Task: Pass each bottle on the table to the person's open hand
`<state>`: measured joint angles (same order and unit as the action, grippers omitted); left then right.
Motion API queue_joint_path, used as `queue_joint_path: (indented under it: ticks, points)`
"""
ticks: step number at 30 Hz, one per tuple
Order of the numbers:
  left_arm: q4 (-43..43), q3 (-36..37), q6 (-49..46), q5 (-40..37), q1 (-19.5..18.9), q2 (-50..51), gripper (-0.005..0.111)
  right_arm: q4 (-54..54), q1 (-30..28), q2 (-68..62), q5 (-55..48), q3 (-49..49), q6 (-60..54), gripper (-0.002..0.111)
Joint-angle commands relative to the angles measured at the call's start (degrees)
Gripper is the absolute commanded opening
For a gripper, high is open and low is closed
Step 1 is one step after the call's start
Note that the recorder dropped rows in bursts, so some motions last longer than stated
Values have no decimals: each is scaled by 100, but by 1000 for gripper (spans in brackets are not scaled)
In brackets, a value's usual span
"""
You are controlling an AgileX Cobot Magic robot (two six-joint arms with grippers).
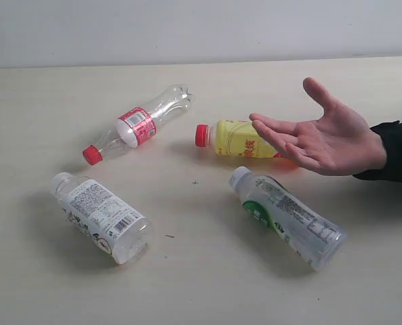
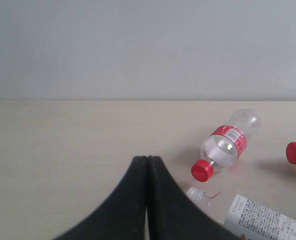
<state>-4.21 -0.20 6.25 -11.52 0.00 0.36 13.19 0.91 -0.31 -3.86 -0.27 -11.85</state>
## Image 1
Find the person's open hand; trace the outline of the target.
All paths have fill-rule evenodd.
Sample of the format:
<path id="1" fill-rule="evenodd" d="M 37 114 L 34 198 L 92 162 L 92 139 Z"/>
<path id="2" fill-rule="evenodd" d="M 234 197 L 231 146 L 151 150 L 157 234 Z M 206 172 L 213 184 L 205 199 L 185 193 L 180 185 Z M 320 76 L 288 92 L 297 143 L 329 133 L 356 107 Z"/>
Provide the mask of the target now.
<path id="1" fill-rule="evenodd" d="M 249 119 L 258 135 L 282 157 L 320 175 L 345 176 L 382 169 L 387 153 L 382 138 L 366 120 L 314 78 L 305 78 L 302 85 L 322 107 L 323 116 L 295 123 L 252 113 Z"/>

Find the black-sleeved forearm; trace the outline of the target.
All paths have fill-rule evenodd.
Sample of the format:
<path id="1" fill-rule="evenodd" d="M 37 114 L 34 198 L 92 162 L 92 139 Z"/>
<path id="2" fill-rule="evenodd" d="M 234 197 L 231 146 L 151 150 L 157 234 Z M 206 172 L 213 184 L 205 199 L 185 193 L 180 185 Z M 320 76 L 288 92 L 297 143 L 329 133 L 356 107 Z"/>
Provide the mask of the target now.
<path id="1" fill-rule="evenodd" d="M 402 123 L 380 123 L 371 127 L 382 140 L 386 150 L 386 164 L 382 169 L 370 169 L 353 177 L 367 181 L 393 181 L 402 183 Z"/>

